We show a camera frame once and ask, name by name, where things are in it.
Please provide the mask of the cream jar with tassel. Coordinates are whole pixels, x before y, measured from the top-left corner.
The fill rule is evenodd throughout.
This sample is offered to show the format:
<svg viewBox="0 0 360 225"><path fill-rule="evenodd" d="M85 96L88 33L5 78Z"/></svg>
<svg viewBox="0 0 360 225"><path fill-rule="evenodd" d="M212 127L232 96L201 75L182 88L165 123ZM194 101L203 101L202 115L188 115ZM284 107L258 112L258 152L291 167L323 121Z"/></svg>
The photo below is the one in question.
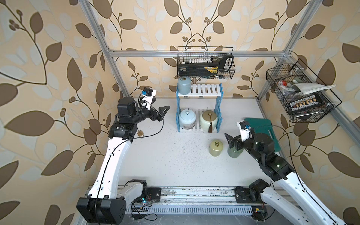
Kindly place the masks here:
<svg viewBox="0 0 360 225"><path fill-rule="evenodd" d="M218 116L214 111L207 110L202 112L199 122L202 130L212 133L218 123Z"/></svg>

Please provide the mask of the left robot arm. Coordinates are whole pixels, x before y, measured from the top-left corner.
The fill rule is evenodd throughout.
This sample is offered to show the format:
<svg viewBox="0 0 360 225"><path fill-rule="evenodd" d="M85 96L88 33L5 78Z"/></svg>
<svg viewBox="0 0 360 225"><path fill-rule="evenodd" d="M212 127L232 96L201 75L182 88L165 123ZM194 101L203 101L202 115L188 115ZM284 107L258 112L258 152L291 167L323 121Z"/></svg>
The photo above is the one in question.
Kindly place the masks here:
<svg viewBox="0 0 360 225"><path fill-rule="evenodd" d="M152 97L135 101L124 97L118 101L118 113L109 130L106 155L99 174L86 197L79 198L76 208L87 223L119 225L126 209L133 203L148 203L150 194L145 180L132 179L118 189L123 160L134 140L138 123L150 119L163 122L170 106L155 109Z"/></svg>

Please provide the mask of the blue white two-tier shelf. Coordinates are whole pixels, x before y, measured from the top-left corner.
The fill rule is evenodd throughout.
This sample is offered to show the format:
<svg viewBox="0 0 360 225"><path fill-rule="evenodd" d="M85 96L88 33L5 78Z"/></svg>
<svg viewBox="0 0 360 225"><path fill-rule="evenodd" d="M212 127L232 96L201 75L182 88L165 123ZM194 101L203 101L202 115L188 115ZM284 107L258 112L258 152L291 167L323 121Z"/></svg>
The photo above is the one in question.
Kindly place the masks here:
<svg viewBox="0 0 360 225"><path fill-rule="evenodd" d="M200 125L200 117L201 115L207 111L212 110L217 115L217 124L213 125L213 132L219 132L220 127L223 121L222 113L221 113L221 103L224 96L223 91L223 85L222 84L193 84L191 86L190 93L183 95L180 94L179 91L176 91L176 102L177 102L177 109L175 114L176 119L176 125L177 125L177 131L178 132L207 132L207 130L204 130ZM181 112L185 108L181 108L180 100L181 99L204 99L204 97L216 97L215 98L215 106L214 108L199 108L199 105L197 105L195 108L189 108L189 110L192 110L196 115L196 121L194 127L191 129L184 129L180 125L180 115Z"/></svg>

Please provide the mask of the blue cylindrical tea canister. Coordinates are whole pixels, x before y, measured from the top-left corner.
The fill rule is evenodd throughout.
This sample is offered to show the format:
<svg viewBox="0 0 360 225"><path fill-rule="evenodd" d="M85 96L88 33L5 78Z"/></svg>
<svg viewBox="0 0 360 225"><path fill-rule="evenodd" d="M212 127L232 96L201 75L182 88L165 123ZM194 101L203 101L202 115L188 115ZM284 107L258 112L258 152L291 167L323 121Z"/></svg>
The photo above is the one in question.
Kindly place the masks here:
<svg viewBox="0 0 360 225"><path fill-rule="evenodd" d="M178 78L177 90L182 95L187 95L191 92L191 79L187 76Z"/></svg>

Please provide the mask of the green cylindrical tea canister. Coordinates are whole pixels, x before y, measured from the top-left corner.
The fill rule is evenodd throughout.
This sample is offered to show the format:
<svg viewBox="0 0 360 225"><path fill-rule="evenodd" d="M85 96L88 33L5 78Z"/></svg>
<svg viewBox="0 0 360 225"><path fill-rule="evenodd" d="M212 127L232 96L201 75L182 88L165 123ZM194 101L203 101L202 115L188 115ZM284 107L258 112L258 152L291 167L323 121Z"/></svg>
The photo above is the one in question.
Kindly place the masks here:
<svg viewBox="0 0 360 225"><path fill-rule="evenodd" d="M238 158L243 153L243 149L238 150L236 147L232 147L232 148L229 148L227 150L227 152L230 157Z"/></svg>

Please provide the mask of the yellow-green cylindrical tea canister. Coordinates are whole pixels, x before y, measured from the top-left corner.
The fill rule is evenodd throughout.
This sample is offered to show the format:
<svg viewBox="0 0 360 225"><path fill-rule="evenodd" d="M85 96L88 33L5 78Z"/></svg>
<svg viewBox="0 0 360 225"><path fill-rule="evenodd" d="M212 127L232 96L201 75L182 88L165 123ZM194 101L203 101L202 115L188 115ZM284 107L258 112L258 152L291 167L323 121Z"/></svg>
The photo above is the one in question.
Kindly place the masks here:
<svg viewBox="0 0 360 225"><path fill-rule="evenodd" d="M213 157L218 157L224 149L224 145L220 140L213 140L209 146L209 153Z"/></svg>

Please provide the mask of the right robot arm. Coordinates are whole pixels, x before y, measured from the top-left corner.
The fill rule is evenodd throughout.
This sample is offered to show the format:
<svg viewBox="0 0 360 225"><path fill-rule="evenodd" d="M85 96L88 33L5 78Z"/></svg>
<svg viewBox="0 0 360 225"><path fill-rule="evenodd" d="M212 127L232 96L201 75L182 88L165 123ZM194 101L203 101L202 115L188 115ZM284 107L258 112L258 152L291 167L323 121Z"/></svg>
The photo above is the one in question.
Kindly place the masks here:
<svg viewBox="0 0 360 225"><path fill-rule="evenodd" d="M288 161L275 153L275 143L269 135L251 132L247 139L241 135L233 137L225 134L225 137L231 148L243 149L252 156L260 169L284 189L297 205L284 199L262 179L249 186L252 201L263 201L294 225L345 224L307 187Z"/></svg>

